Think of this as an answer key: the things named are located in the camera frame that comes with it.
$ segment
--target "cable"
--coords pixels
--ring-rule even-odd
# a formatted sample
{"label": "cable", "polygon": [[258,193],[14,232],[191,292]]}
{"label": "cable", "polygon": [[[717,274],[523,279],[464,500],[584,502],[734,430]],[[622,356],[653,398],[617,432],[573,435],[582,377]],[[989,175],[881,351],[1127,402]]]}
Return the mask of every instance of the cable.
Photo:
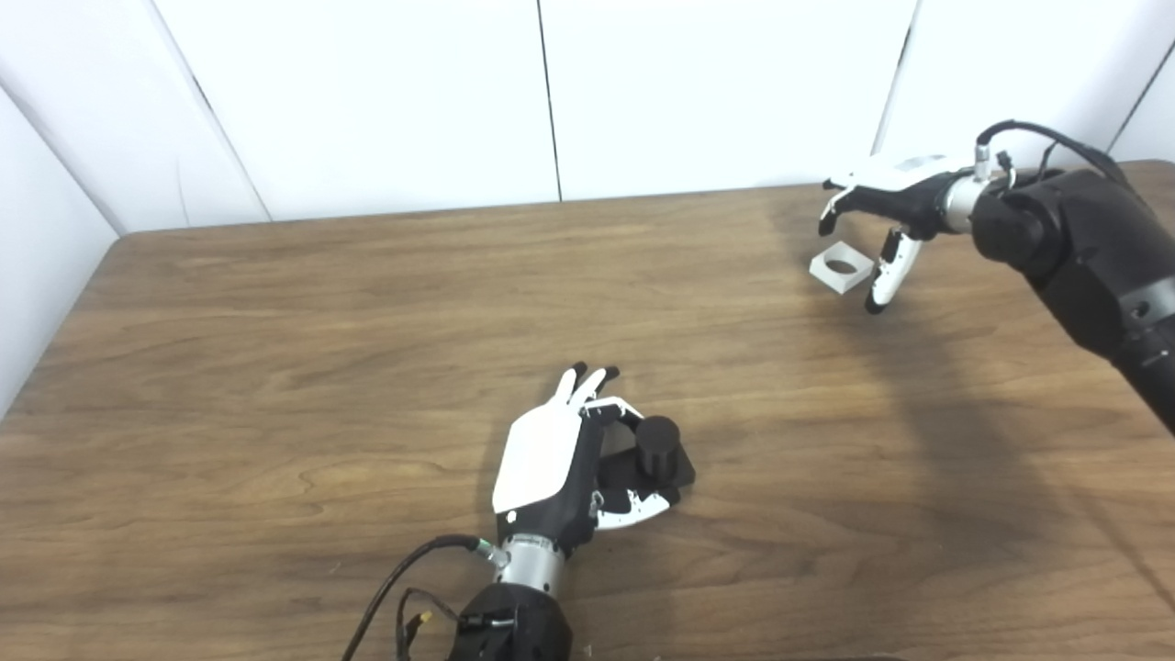
{"label": "cable", "polygon": [[367,611],[363,612],[363,618],[360,619],[358,626],[355,628],[355,633],[351,635],[351,641],[347,643],[347,649],[343,652],[341,661],[351,661],[355,656],[355,650],[358,649],[360,643],[363,642],[363,634],[367,633],[368,627],[371,626],[371,620],[375,619],[375,614],[380,611],[380,605],[388,596],[388,592],[391,591],[391,586],[400,580],[400,576],[408,571],[417,560],[427,555],[431,551],[444,547],[459,546],[468,551],[477,551],[478,546],[482,544],[481,538],[475,538],[474,535],[441,535],[432,541],[421,545],[416,551],[408,554],[391,574],[383,580],[383,585],[380,589],[375,592],[375,596],[371,598],[371,603],[368,603]]}
{"label": "cable", "polygon": [[1036,169],[1036,183],[1045,181],[1045,173],[1048,171],[1048,157],[1053,155],[1053,149],[1060,144],[1056,140],[1045,149],[1045,155],[1040,157],[1040,167]]}
{"label": "cable", "polygon": [[1088,161],[1089,164],[1097,168],[1097,170],[1104,174],[1106,177],[1109,178],[1110,181],[1124,186],[1130,190],[1134,189],[1130,186],[1129,181],[1126,180],[1126,174],[1122,171],[1122,168],[1120,168],[1117,163],[1114,161],[1114,158],[1109,157],[1109,155],[1107,155],[1104,151],[1095,147],[1090,147],[1089,144],[1086,144],[1083,142],[1079,142],[1059,130],[1054,130],[1052,128],[1048,128],[1047,126],[1041,126],[1039,123],[1032,123],[1028,121],[1016,121],[1014,119],[993,123],[992,126],[983,129],[983,131],[975,137],[975,147],[986,148],[992,142],[992,137],[994,137],[998,133],[1003,133],[1005,130],[1016,130],[1016,129],[1028,130],[1032,133],[1036,133],[1039,135],[1043,135],[1046,137],[1052,137],[1056,142],[1060,142],[1065,147],[1068,147],[1073,153],[1077,154],[1079,156]]}
{"label": "cable", "polygon": [[1000,168],[1003,169],[1003,173],[1008,175],[1008,182],[1003,187],[1003,193],[1000,193],[1002,196],[1007,194],[1008,190],[1016,187],[1016,168],[1012,164],[1012,156],[1007,151],[1000,151],[996,154],[995,160],[1000,163]]}
{"label": "cable", "polygon": [[414,594],[427,598],[445,618],[449,618],[454,622],[459,620],[457,612],[450,608],[444,601],[441,601],[439,596],[419,588],[405,589],[403,596],[400,598],[400,606],[396,608],[396,661],[408,661],[408,648],[412,645],[412,639],[416,638],[416,629],[425,621],[417,615],[412,618],[414,622],[410,622],[407,627],[404,626],[404,605],[408,603],[408,598]]}

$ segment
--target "white robotic hand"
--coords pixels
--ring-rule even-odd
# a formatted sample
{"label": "white robotic hand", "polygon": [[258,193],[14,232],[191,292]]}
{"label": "white robotic hand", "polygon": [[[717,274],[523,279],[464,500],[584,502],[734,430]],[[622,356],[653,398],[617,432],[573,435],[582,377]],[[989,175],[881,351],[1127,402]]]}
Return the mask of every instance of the white robotic hand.
{"label": "white robotic hand", "polygon": [[[499,534],[539,535],[570,553],[596,530],[645,521],[680,499],[693,466],[667,418],[645,419],[620,398],[598,398],[619,377],[607,367],[588,376],[578,363],[563,373],[555,394],[510,426],[494,486]],[[600,457],[604,430],[620,423],[636,447]]]}
{"label": "white robotic hand", "polygon": [[[597,370],[577,389],[576,382],[586,371],[583,363],[573,365],[563,373],[551,399],[510,426],[494,485],[495,514],[551,498],[563,488],[589,403],[595,404],[604,384],[620,375],[615,367]],[[623,403],[619,398],[607,399]]]}
{"label": "white robotic hand", "polygon": [[[973,171],[967,158],[961,157],[929,155],[895,161],[878,154],[860,168],[824,182],[825,188],[840,191],[828,200],[820,215],[821,236],[832,234],[840,214],[851,210],[901,222],[889,231],[881,249],[880,265],[865,302],[868,311],[878,313],[893,299],[922,242],[940,231],[966,231],[967,213],[988,186],[986,178],[976,178]],[[966,211],[960,217],[952,208]]]}

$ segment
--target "black cylinder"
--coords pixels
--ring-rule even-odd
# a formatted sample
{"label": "black cylinder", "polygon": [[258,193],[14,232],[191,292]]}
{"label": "black cylinder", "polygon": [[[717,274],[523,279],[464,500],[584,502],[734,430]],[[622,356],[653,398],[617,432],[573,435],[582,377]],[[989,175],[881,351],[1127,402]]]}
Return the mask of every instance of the black cylinder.
{"label": "black cylinder", "polygon": [[669,418],[653,416],[637,426],[637,468],[657,483],[670,483],[677,474],[680,447],[682,432]]}

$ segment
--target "wooden table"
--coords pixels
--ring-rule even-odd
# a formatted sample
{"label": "wooden table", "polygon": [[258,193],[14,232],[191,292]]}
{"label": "wooden table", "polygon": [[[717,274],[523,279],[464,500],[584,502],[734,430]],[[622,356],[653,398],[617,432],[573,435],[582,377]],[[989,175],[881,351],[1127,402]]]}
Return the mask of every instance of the wooden table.
{"label": "wooden table", "polygon": [[[1175,167],[1128,171],[1175,218]],[[826,289],[825,200],[122,238],[0,427],[0,657],[337,659],[408,551],[492,535],[506,429],[575,360],[698,467],[569,564],[577,659],[1175,656],[1171,439],[965,237],[881,316]],[[488,575],[444,552],[403,585],[459,606]]]}

